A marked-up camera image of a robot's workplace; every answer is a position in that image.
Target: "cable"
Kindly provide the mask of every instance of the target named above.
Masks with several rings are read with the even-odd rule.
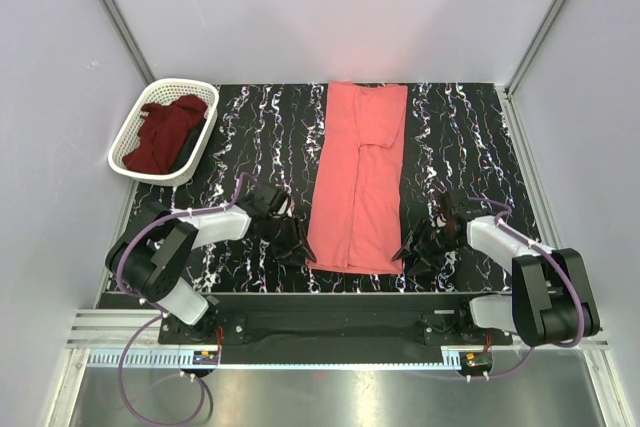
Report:
[[[125,360],[125,358],[127,356],[127,352],[129,351],[129,349],[131,348],[131,346],[133,345],[135,340],[138,338],[138,336],[147,327],[149,327],[151,324],[153,324],[153,323],[155,323],[155,322],[157,322],[157,321],[159,321],[161,319],[162,319],[162,315],[158,315],[157,317],[154,317],[153,319],[148,321],[146,324],[144,324],[138,330],[136,330],[135,334],[133,334],[131,336],[131,338],[129,339],[129,342],[127,342],[127,345],[125,345],[124,349],[122,350],[122,355],[120,356],[120,361],[118,362],[118,388],[120,389],[120,397],[122,397],[122,401],[124,402],[124,405],[127,408],[127,410],[131,413],[131,415],[133,415],[140,422],[143,422],[143,423],[145,423],[147,425],[160,426],[160,427],[165,427],[165,426],[186,426],[186,425],[190,424],[198,416],[198,414],[200,414],[200,411],[202,410],[202,406],[204,405],[206,384],[204,383],[204,381],[201,378],[196,377],[195,375],[191,376],[191,379],[195,379],[198,382],[198,385],[200,386],[200,402],[198,402],[198,407],[196,407],[196,410],[193,412],[193,414],[191,414],[185,420],[177,422],[177,423],[171,423],[171,424],[167,424],[167,423],[164,423],[164,422],[156,422],[156,421],[148,419],[145,416],[143,416],[142,414],[140,414],[135,409],[133,404],[131,404],[131,402],[129,401],[129,398],[127,397],[127,393],[124,390],[124,381],[123,381],[123,378],[122,378],[122,373],[123,373],[123,367],[124,367],[124,360]]]
[[[127,286],[124,281],[122,280],[122,272],[124,271],[124,266],[126,265],[127,259],[129,258],[129,255],[131,255],[131,252],[133,251],[133,249],[136,247],[136,245],[138,245],[138,243],[149,233],[151,232],[154,228],[159,227],[161,225],[163,225],[164,223],[168,222],[169,220],[172,219],[177,219],[177,218],[181,218],[181,217],[190,217],[193,215],[207,215],[207,214],[215,214],[217,212],[224,212],[226,210],[228,210],[229,208],[233,207],[236,202],[238,201],[238,198],[240,197],[240,193],[242,192],[242,184],[245,178],[250,178],[252,181],[255,182],[255,177],[253,177],[252,175],[248,174],[247,172],[243,172],[238,176],[238,180],[236,181],[236,189],[233,193],[233,196],[231,197],[231,200],[223,205],[219,205],[216,207],[209,207],[209,208],[204,208],[204,209],[197,209],[195,211],[192,210],[187,210],[187,211],[183,211],[183,212],[174,212],[172,214],[169,214],[165,217],[161,217],[153,222],[151,222],[149,225],[147,225],[144,229],[142,229],[138,235],[136,235],[133,240],[129,243],[129,245],[127,246],[127,248],[124,250],[124,253],[122,254],[122,257],[120,258],[120,262],[118,263],[118,268],[116,269],[116,283],[118,284],[118,288],[124,292],[125,294],[132,296],[132,297],[140,297],[140,295],[138,295],[136,292],[134,292],[131,288],[129,288],[129,286]],[[161,306],[159,305],[155,305],[154,306],[156,308],[158,308],[159,310],[161,310],[162,312],[166,312],[165,309],[163,309]],[[124,380],[123,380],[123,366],[124,366],[124,360],[126,358],[127,352],[129,351],[129,349],[131,348],[131,346],[133,345],[133,343],[135,342],[135,340],[138,338],[138,336],[147,328],[149,327],[151,324],[157,322],[158,320],[162,319],[162,315],[159,315],[157,317],[154,317],[153,319],[151,319],[149,322],[147,322],[146,324],[144,324],[142,327],[140,327],[134,334],[133,336],[131,336],[131,339],[129,339],[129,342],[127,342],[125,348],[122,350],[122,355],[120,357],[120,362],[118,362],[118,387],[120,389],[120,397],[122,397],[122,401],[124,402],[125,407],[127,408],[127,410],[131,413],[131,415],[133,415],[137,420],[139,420],[140,422],[143,422],[147,425],[151,425],[151,426],[155,426],[155,427],[163,427],[163,426],[186,426],[188,424],[190,424],[199,414],[200,411],[202,410],[202,407],[204,406],[204,400],[205,400],[205,394],[208,391],[207,385],[204,383],[204,381],[202,379],[200,379],[199,377],[196,377],[194,374],[191,374],[190,378],[192,380],[196,380],[198,382],[198,385],[200,386],[200,402],[198,403],[198,406],[196,407],[196,410],[193,412],[193,414],[191,414],[187,419],[178,422],[178,423],[173,423],[173,424],[167,424],[167,423],[162,423],[162,422],[155,422],[151,419],[146,418],[145,416],[143,416],[142,414],[140,414],[135,407],[133,406],[133,404],[131,403],[131,401],[129,400],[129,398],[127,397],[127,393],[124,389]],[[211,364],[218,364],[219,358],[220,358],[220,349],[222,347],[222,339],[224,338],[223,335],[223,331],[222,328],[220,328],[220,333],[218,334],[218,331],[216,330],[216,337],[218,340],[218,352],[216,355],[216,361],[212,361],[212,362],[204,362],[205,364],[211,363]],[[168,378],[171,377],[175,377],[176,374],[170,375],[168,376],[166,379],[162,379],[162,381],[160,382],[156,382],[153,386],[157,386],[160,383],[163,383],[164,380],[168,380]]]
[[[567,292],[569,292],[569,296],[571,297],[571,300],[573,301],[573,305],[576,308],[576,313],[578,315],[578,327],[576,329],[577,330],[576,336],[574,337],[573,340],[569,342],[558,342],[555,345],[559,347],[566,347],[566,348],[571,348],[578,345],[582,340],[582,337],[584,336],[584,312],[582,311],[582,303],[580,302],[580,297],[578,296],[578,293],[576,292],[575,287],[571,283],[571,280],[569,279],[569,277],[567,277],[567,274],[564,273],[564,271],[562,270],[558,262],[556,262],[555,259],[546,250],[540,247],[540,245],[538,245],[537,242],[532,241],[525,235],[522,235],[520,232],[512,229],[507,225],[507,223],[504,220],[504,217],[509,217],[513,213],[513,209],[510,206],[508,206],[507,204],[503,204],[502,202],[484,199],[482,197],[469,197],[469,200],[473,200],[476,202],[486,202],[488,204],[497,205],[498,207],[503,207],[504,209],[506,209],[503,212],[500,212],[499,214],[496,215],[496,218],[495,218],[496,227],[502,230],[507,235],[516,239],[518,242],[524,245],[527,245],[531,250],[540,254],[544,258],[544,260],[546,260],[549,263],[549,265],[551,265],[551,267],[556,272],[556,274],[558,274],[558,277],[560,277],[560,280],[562,280],[562,283],[567,289]]]
[[[491,345],[493,344],[493,339],[491,338],[491,332],[487,332],[487,343],[484,346],[484,349],[482,349],[482,353],[485,352],[489,352],[489,350],[491,349]]]

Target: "folded pink garment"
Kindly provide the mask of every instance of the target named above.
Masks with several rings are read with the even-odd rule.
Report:
[[[313,192],[312,269],[400,274],[400,174],[407,87],[330,84]]]

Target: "black and white patterned surface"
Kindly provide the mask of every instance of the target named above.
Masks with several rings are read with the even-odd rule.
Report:
[[[140,184],[132,215],[145,202],[176,208],[228,200],[241,172],[284,187],[308,225],[324,140],[327,86],[223,85],[218,122],[186,185]],[[537,238],[534,216],[498,96],[491,84],[409,84],[400,185],[403,238],[428,216],[438,192],[465,189],[514,206],[510,224]],[[192,252],[185,277],[202,292],[414,292],[508,288],[502,269],[465,249],[448,254],[431,277],[351,275],[285,268],[264,242],[250,239]],[[110,282],[108,291],[116,290]]]

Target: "white laundry basket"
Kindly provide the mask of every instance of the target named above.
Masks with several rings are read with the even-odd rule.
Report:
[[[169,105],[174,100],[187,94],[195,94],[207,104],[205,122],[198,143],[196,144],[191,157],[180,170],[167,175],[151,175],[128,170],[122,162],[122,157],[133,151],[140,145],[138,130],[143,123],[140,117],[140,109],[144,104],[157,102],[158,104]],[[116,140],[109,150],[109,165],[119,174],[126,175],[145,184],[171,186],[182,185],[193,177],[193,173],[200,162],[204,148],[211,137],[213,127],[218,117],[216,107],[218,105],[218,90],[205,82],[183,79],[163,79],[149,85],[133,106],[127,120],[118,132]]]

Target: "reflective floor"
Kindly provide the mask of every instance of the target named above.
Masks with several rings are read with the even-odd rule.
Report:
[[[496,353],[494,371],[517,362]],[[167,370],[125,371],[131,398]],[[527,366],[503,380],[467,384],[419,372],[232,371],[206,377],[209,402],[191,425],[240,426],[604,426],[586,363],[579,352],[537,351]],[[457,374],[440,373],[455,378]],[[184,379],[161,384],[135,401],[164,423],[188,417],[200,398]],[[137,426],[120,400],[115,369],[89,368],[72,426]]]

